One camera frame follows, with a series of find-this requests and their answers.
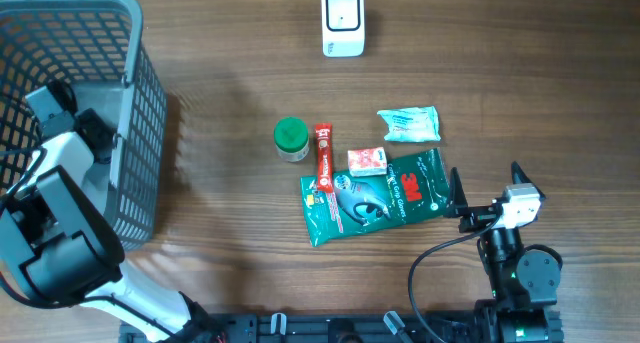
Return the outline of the mint green wipes pack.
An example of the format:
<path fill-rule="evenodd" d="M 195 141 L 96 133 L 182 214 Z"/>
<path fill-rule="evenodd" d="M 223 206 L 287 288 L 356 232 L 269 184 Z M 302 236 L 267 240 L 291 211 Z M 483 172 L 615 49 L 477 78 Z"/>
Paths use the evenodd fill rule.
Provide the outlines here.
<path fill-rule="evenodd" d="M 385 141 L 422 143 L 441 140 L 439 115 L 434 106 L 380 110 L 377 115 L 388 126 Z"/>

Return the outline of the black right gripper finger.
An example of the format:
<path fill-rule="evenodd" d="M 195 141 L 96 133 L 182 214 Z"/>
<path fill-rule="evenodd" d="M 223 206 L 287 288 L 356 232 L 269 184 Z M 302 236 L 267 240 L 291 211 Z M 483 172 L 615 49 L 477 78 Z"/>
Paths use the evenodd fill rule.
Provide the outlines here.
<path fill-rule="evenodd" d="M 450 171 L 450 191 L 444 216 L 446 218 L 458 218 L 467 215 L 468 202 L 461 183 L 458 169 L 453 167 Z"/>
<path fill-rule="evenodd" d="M 524 170 L 518 164 L 517 161 L 511 163 L 511 177 L 514 184 L 531 184 L 538 192 L 541 199 L 545 199 L 546 195 L 540 190 L 540 188 L 532 182 L 532 180 L 525 174 Z"/>

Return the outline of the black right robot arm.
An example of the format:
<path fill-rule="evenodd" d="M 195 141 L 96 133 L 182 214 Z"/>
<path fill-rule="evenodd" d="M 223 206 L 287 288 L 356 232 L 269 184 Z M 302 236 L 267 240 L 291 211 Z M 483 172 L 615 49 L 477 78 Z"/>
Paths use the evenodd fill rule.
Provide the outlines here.
<path fill-rule="evenodd" d="M 557 304 L 563 260 L 554 249 L 523 244 L 520 229 L 538 219 L 545 194 L 517 162 L 512 183 L 489 205 L 468 204 L 456 168 L 450 172 L 447 218 L 458 218 L 458 229 L 478 238 L 476 247 L 493 298 L 474 307 L 480 342 L 559 343 L 564 340 Z"/>

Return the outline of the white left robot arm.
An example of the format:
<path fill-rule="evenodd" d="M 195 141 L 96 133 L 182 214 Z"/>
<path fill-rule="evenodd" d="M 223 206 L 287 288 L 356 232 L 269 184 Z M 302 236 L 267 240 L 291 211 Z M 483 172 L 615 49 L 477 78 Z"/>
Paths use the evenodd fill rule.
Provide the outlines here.
<path fill-rule="evenodd" d="M 17 303 L 41 310 L 81 306 L 114 316 L 150 342 L 193 342 L 217 327 L 185 294 L 131 266 L 121 241 L 79 184 L 107 129 L 93 111 L 63 111 L 43 124 L 45 140 L 1 199 L 1 258 Z"/>

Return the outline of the red sachet stick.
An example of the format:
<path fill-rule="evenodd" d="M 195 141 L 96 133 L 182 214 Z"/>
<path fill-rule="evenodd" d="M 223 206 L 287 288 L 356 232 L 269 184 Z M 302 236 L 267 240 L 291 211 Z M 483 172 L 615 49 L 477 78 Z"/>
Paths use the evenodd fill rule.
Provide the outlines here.
<path fill-rule="evenodd" d="M 318 158 L 317 189 L 325 193 L 333 192 L 331 135 L 332 125 L 330 123 L 319 123 L 315 126 L 315 140 Z"/>

